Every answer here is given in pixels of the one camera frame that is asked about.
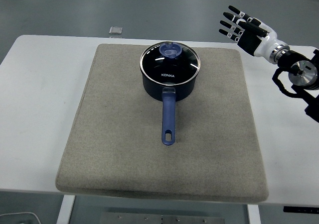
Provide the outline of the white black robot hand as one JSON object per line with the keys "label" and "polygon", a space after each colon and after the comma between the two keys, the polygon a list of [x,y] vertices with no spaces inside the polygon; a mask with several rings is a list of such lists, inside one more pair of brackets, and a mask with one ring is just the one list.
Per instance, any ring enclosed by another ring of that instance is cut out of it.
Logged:
{"label": "white black robot hand", "polygon": [[219,32],[236,42],[237,45],[251,56],[263,57],[275,64],[275,55],[287,44],[278,39],[277,33],[261,20],[229,6],[230,12],[223,15],[227,21],[220,21],[224,26]]}

